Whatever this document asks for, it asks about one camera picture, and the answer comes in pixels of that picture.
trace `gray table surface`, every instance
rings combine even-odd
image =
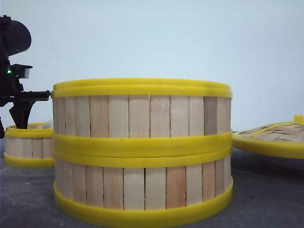
[[[94,228],[66,216],[54,204],[54,169],[5,164],[1,141],[1,228]],[[233,149],[234,193],[219,214],[183,228],[304,228],[304,173],[265,165]]]

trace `yellow plastic rim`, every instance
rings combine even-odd
[[[302,142],[266,141],[246,138],[239,133],[233,133],[232,136],[232,145],[235,148],[273,157],[304,159],[304,143]]]
[[[24,168],[49,168],[55,166],[54,158],[44,159],[26,159],[26,158],[15,158],[10,157],[4,153],[5,162],[12,166],[24,167]]]
[[[156,167],[175,167],[183,165],[193,165],[206,162],[212,162],[222,159],[231,153],[231,147],[221,151],[210,153],[178,156],[178,157],[162,157],[162,158],[111,158],[86,156],[74,153],[54,150],[56,158],[91,166],[113,167],[113,168],[156,168]]]
[[[42,125],[45,123],[30,123],[29,125]],[[16,126],[6,128],[5,135],[16,138],[51,138],[53,129],[18,129]]]
[[[231,146],[232,132],[172,138],[89,138],[54,134],[55,150],[97,157],[160,158],[220,151]]]
[[[96,226],[112,228],[166,228],[206,219],[223,210],[232,199],[233,180],[220,196],[203,203],[162,210],[116,210],[92,207],[64,197],[54,182],[55,202],[67,215]]]
[[[52,98],[89,95],[186,95],[232,98],[222,83],[165,78],[111,78],[62,82],[54,85]]]

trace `steamer basket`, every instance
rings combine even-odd
[[[31,123],[27,129],[6,128],[5,162],[27,168],[54,167],[53,129],[42,129],[45,123]]]
[[[233,134],[233,146],[256,153],[266,163],[304,170],[304,121],[273,123]]]
[[[225,84],[116,78],[54,85],[55,200],[106,227],[171,227],[232,197]]]

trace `black mechanical arm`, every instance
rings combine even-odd
[[[0,16],[0,107],[9,102],[14,106],[9,110],[16,127],[27,129],[29,113],[36,101],[47,101],[50,92],[25,92],[19,82],[29,77],[32,66],[10,64],[9,56],[26,51],[31,44],[28,29],[10,17]],[[0,138],[4,137],[4,129],[0,118]]]

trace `white background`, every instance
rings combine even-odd
[[[303,0],[1,1],[1,15],[32,35],[10,57],[34,67],[25,90],[105,77],[217,81],[234,92],[233,130],[304,114],[303,12]],[[0,109],[5,126],[10,107]],[[51,101],[39,102],[29,121],[50,118]]]

